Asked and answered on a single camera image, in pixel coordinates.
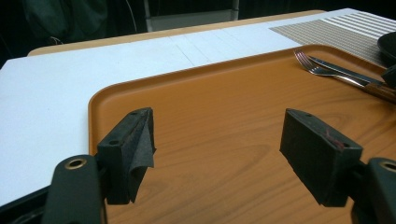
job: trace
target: wooden surface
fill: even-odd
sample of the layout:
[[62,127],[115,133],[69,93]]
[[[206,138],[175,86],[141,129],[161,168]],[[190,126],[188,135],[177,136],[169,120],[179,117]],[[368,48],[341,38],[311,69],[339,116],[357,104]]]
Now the wooden surface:
[[[370,77],[383,68],[322,46],[304,52]],[[395,105],[316,77],[292,49],[122,83],[90,102],[90,146],[128,112],[150,106],[157,148],[136,203],[109,223],[351,223],[317,204],[279,152],[286,108],[322,119],[363,146],[361,160],[396,160]]]
[[78,43],[73,43],[73,44],[57,45],[57,46],[34,49],[29,53],[28,56],[54,53],[54,52],[60,52],[60,51],[67,51],[67,50],[73,50],[73,49],[88,49],[88,48],[95,48],[95,47],[101,47],[101,46],[107,46],[107,45],[129,43],[129,42],[159,38],[159,37],[164,37],[164,36],[169,36],[169,35],[183,35],[183,34],[189,34],[189,33],[195,33],[195,32],[207,31],[207,30],[216,30],[216,29],[221,29],[221,28],[226,28],[226,27],[246,25],[246,24],[258,23],[258,22],[264,22],[264,21],[278,21],[278,20],[283,20],[283,19],[319,14],[322,12],[324,12],[324,11],[309,10],[309,11],[288,13],[288,14],[282,14],[282,15],[276,15],[276,16],[269,16],[269,17],[261,17],[261,18],[249,19],[249,20],[226,21],[226,22],[213,23],[213,24],[208,24],[208,25],[185,27],[185,28],[145,33],[145,34],[139,34],[139,35],[125,35],[125,36],[118,36],[118,37],[114,37],[114,38],[106,38],[106,39],[78,42]]

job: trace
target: black object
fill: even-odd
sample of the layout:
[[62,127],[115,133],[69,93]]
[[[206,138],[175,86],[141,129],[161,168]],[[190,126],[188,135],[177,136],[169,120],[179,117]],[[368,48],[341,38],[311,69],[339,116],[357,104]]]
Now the black object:
[[280,151],[319,204],[353,199],[354,223],[396,223],[396,161],[360,161],[362,148],[315,116],[287,109]]
[[396,64],[396,32],[382,35],[377,40],[377,45],[386,63]]
[[154,166],[154,152],[152,111],[147,108],[129,113],[99,143],[96,158],[111,176],[108,204],[134,202],[147,168]]
[[396,89],[396,64],[389,67],[384,74],[381,75],[385,82],[393,89]]
[[104,200],[134,202],[154,152],[151,108],[133,111],[102,140],[94,157],[61,161],[49,187],[0,207],[0,222],[106,223]]

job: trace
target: utensil handle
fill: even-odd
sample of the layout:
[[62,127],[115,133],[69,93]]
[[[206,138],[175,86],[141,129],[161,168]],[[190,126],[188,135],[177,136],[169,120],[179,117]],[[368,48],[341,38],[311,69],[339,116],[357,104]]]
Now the utensil handle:
[[367,84],[364,88],[364,91],[367,93],[370,93],[374,96],[377,96],[381,99],[387,100],[389,102],[392,102],[396,104],[396,90],[391,89],[389,87],[385,87],[382,85],[370,83]]

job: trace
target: screw hole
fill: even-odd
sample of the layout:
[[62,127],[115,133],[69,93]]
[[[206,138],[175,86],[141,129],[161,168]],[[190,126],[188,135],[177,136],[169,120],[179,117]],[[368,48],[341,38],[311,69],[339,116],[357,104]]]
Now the screw hole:
[[84,166],[85,163],[87,163],[87,160],[78,158],[78,159],[71,160],[64,167],[67,170],[75,170],[75,169],[78,169],[78,168]]

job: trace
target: plastic tray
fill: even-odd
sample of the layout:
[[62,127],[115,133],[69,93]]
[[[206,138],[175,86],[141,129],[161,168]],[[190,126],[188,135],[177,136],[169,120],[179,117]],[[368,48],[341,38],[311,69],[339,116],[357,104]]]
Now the plastic tray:
[[[339,49],[304,52],[380,79],[384,68]],[[109,206],[110,223],[349,223],[319,206],[279,152],[286,108],[314,114],[396,159],[395,105],[306,72],[293,49],[105,88],[89,105],[90,151],[128,113],[150,106],[157,152],[136,204]]]

